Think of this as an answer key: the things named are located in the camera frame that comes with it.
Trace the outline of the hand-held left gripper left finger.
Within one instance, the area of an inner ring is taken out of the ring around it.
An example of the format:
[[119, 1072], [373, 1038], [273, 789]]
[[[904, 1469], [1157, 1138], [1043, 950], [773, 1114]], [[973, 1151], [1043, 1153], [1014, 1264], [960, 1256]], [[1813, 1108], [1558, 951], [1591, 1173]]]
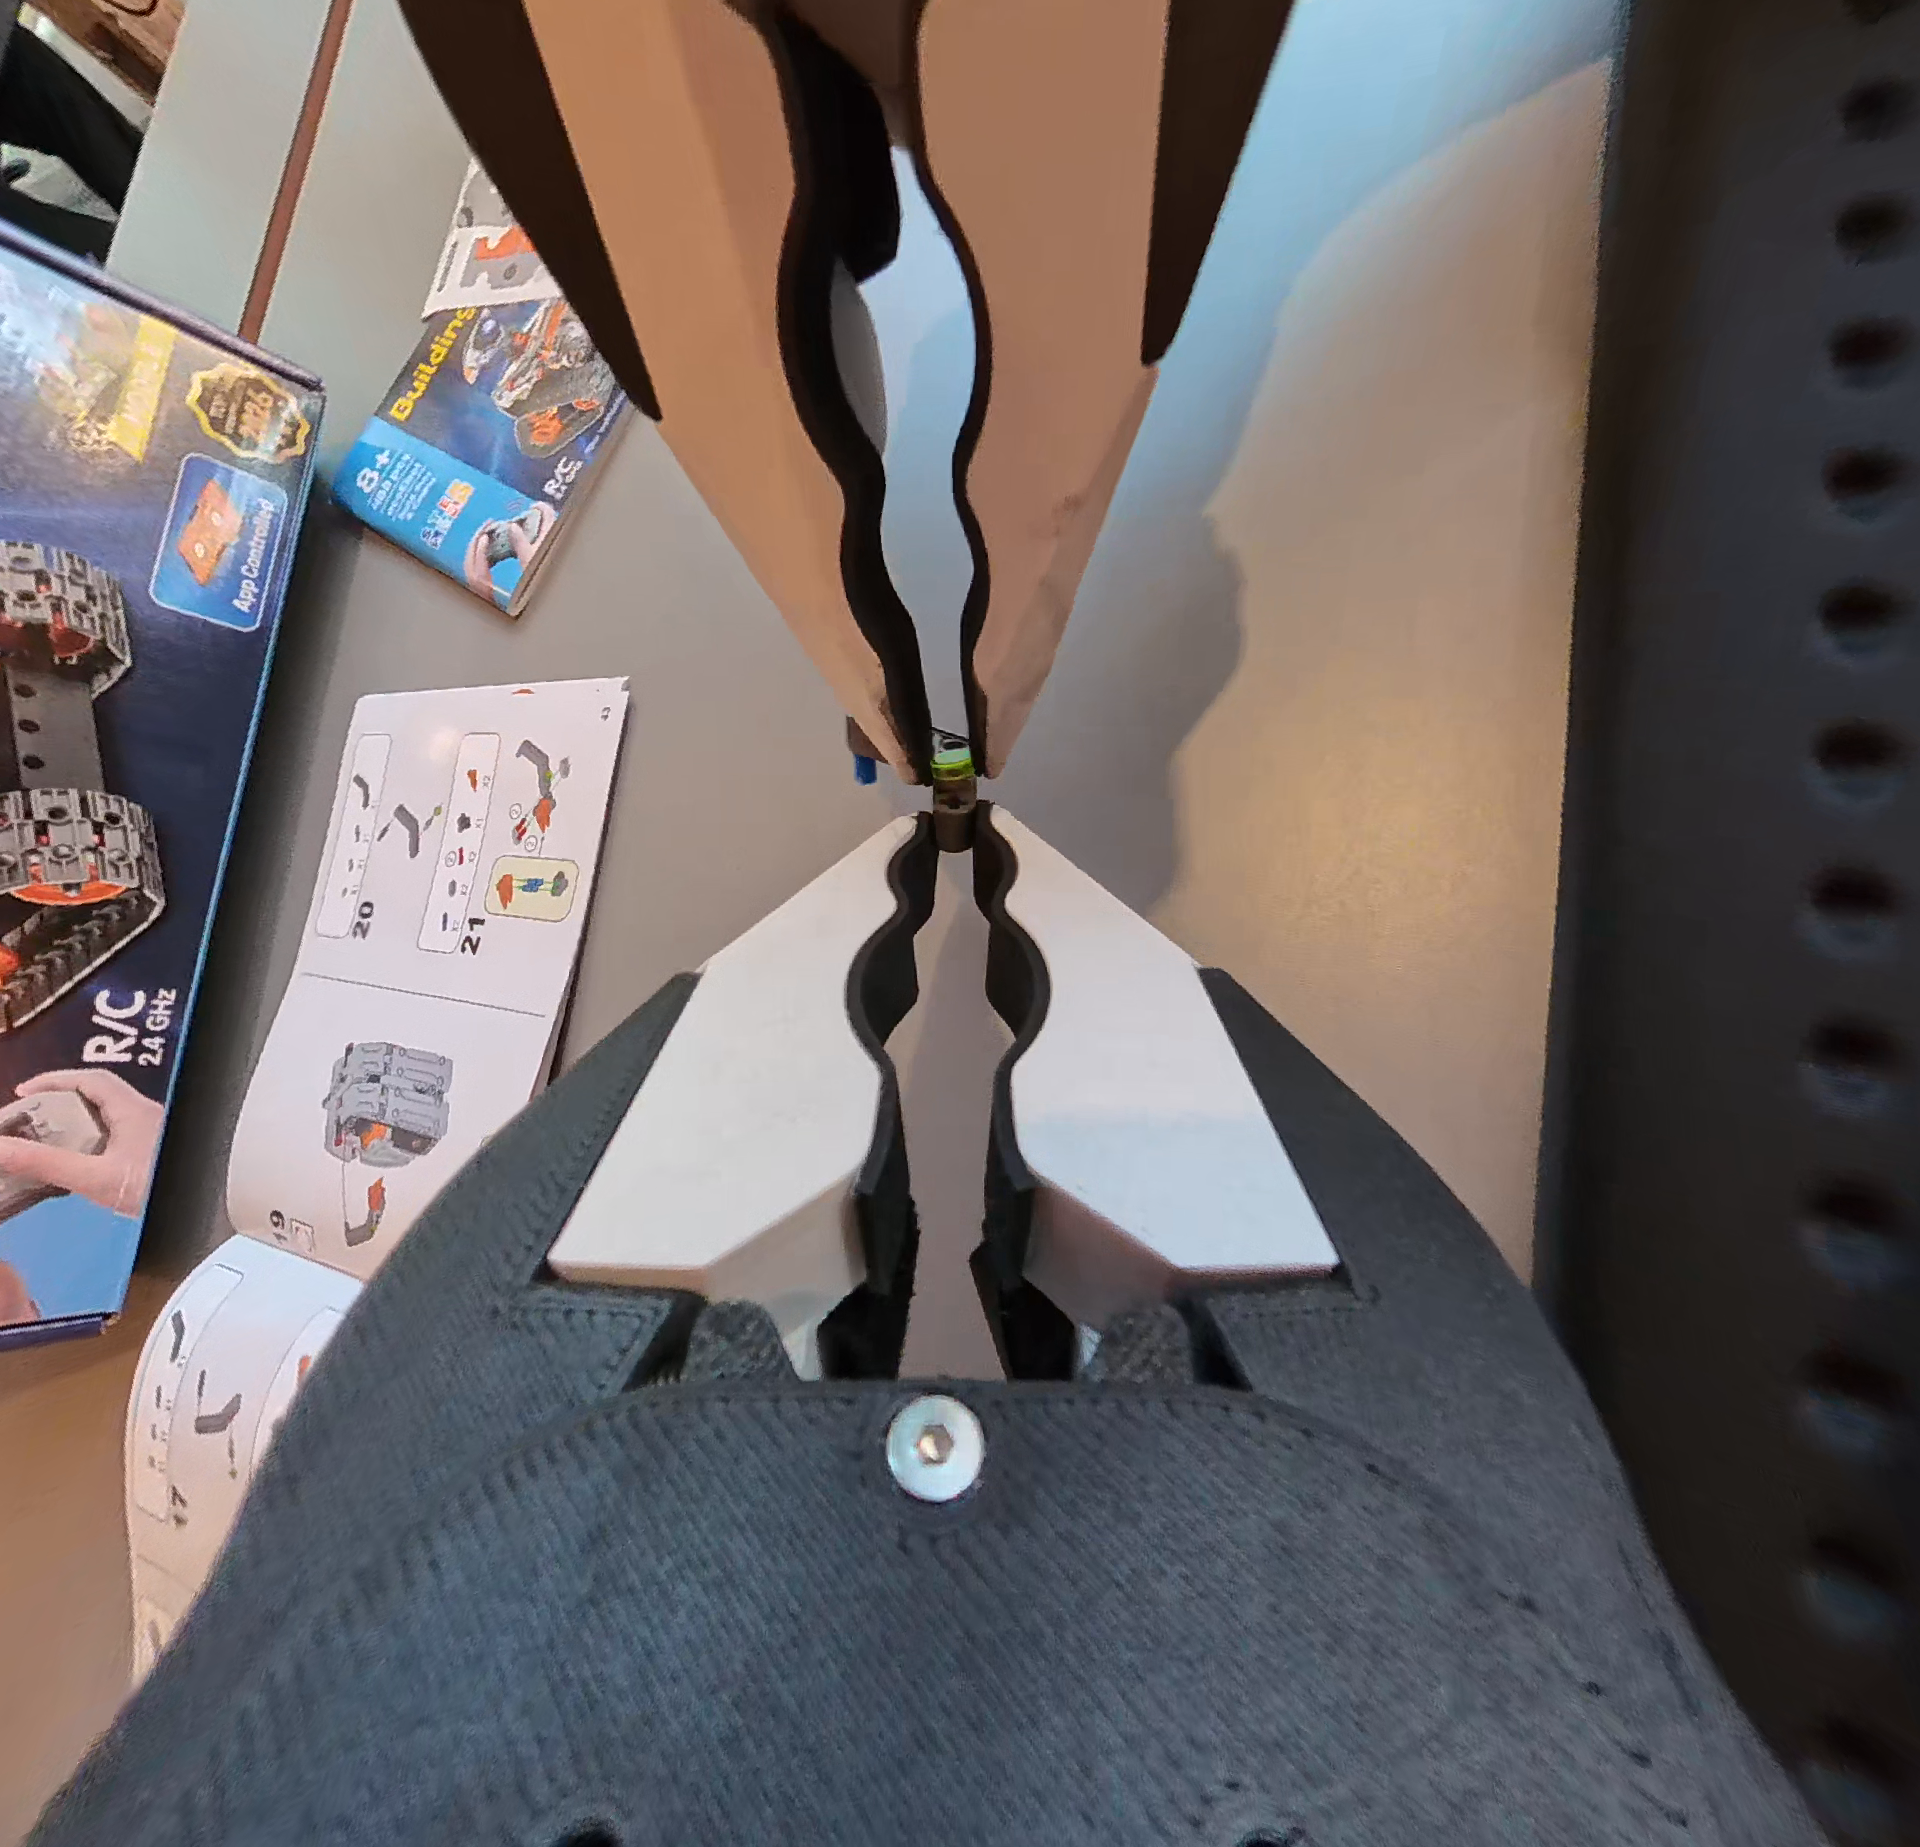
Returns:
[[762, 1308], [805, 1380], [894, 1380], [916, 1214], [888, 1044], [918, 997], [926, 819], [892, 820], [695, 973], [547, 1262]]

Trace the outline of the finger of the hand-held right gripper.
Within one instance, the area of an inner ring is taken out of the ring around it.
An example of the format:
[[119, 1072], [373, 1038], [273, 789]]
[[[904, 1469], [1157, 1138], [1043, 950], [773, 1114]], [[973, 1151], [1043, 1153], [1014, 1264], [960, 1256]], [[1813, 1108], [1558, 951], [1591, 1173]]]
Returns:
[[1155, 393], [1143, 353], [1171, 0], [924, 0], [916, 162], [963, 259], [976, 397], [963, 677], [995, 778]]
[[877, 759], [928, 780], [882, 464], [832, 335], [835, 162], [730, 0], [520, 0], [672, 451]]

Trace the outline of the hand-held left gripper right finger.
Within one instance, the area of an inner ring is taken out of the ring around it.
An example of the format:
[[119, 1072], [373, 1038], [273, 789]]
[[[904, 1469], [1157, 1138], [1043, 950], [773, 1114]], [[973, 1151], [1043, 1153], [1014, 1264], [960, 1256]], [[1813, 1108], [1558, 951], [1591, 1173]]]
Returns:
[[973, 1279], [995, 1354], [1334, 1278], [1339, 1259], [1203, 971], [1002, 808], [973, 820], [994, 1072]]

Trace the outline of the sticker sheet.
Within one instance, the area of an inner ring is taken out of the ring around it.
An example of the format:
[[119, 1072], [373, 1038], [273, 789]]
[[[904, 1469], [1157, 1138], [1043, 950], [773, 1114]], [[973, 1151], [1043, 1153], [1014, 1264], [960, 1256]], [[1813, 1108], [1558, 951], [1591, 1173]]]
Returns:
[[469, 158], [419, 319], [465, 307], [562, 299], [559, 284], [540, 262], [485, 169]]

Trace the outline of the small blue booklet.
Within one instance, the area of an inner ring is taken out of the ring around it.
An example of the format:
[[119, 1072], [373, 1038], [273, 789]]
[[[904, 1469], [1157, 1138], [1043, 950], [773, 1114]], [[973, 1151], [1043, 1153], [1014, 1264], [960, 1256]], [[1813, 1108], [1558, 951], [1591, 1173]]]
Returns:
[[518, 616], [628, 415], [568, 301], [443, 308], [419, 323], [332, 495], [373, 535]]

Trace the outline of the open instruction booklet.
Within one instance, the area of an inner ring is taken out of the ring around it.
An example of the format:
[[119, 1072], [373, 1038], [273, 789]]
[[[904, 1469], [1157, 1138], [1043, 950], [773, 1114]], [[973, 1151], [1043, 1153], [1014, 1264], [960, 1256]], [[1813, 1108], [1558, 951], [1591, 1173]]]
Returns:
[[544, 1085], [630, 687], [358, 704], [323, 870], [227, 1159], [228, 1237], [140, 1349], [124, 1431], [133, 1674], [206, 1583], [362, 1285]]

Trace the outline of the blue robot kit box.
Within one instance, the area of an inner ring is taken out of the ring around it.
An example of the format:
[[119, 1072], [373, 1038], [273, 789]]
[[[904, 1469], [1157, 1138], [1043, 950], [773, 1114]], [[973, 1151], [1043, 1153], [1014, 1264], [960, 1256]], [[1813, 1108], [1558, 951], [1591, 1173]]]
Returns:
[[267, 695], [323, 384], [1, 248], [1, 1346], [121, 1312]]

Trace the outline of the black perforated panel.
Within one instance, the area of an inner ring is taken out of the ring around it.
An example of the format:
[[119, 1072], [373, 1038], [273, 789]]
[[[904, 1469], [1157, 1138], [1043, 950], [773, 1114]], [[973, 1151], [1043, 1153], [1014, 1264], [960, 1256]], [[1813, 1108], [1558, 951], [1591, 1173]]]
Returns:
[[1837, 1842], [1917, 1803], [1917, 0], [1629, 0], [1533, 1267]]

